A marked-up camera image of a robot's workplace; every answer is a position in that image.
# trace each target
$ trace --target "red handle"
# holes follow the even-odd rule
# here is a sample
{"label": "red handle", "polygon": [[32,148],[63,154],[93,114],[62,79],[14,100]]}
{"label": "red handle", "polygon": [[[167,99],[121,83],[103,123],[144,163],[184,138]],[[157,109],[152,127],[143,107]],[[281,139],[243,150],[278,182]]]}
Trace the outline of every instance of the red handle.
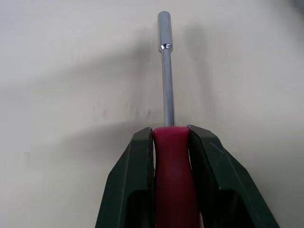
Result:
{"label": "red handle", "polygon": [[157,228],[200,227],[188,155],[188,137],[187,127],[162,127],[153,131]]}

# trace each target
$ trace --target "silver shaft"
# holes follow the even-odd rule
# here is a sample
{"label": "silver shaft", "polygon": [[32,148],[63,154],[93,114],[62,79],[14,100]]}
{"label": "silver shaft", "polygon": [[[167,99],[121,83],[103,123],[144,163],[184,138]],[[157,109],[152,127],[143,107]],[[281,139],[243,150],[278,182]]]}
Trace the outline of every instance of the silver shaft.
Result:
{"label": "silver shaft", "polygon": [[174,126],[174,99],[172,86],[171,52],[173,51],[170,13],[158,14],[158,50],[162,59],[163,107],[165,126]]}

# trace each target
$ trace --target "metal shaft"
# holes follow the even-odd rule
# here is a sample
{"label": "metal shaft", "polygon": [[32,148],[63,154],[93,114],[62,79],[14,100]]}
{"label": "metal shaft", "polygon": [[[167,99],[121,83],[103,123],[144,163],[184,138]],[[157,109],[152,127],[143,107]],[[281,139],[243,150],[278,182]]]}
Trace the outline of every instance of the metal shaft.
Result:
{"label": "metal shaft", "polygon": [[171,52],[173,51],[170,13],[158,14],[158,50],[162,59],[163,107],[165,126],[174,126],[174,99],[172,86]]}

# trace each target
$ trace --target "red rubber grip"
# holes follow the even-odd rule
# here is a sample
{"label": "red rubber grip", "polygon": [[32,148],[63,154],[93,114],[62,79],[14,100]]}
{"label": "red rubber grip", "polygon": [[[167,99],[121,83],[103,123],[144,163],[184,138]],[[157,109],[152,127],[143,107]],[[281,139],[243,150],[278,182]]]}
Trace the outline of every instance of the red rubber grip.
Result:
{"label": "red rubber grip", "polygon": [[188,155],[188,137],[187,127],[161,127],[153,131],[157,228],[200,227],[198,201]]}

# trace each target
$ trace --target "white background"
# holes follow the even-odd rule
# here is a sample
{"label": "white background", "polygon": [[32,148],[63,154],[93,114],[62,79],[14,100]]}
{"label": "white background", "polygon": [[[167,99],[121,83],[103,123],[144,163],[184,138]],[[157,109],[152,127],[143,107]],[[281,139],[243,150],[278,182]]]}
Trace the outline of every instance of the white background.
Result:
{"label": "white background", "polygon": [[93,228],[133,133],[161,126],[157,15],[176,121],[211,130],[283,228],[304,225],[304,17],[288,0],[3,0],[0,227]]}

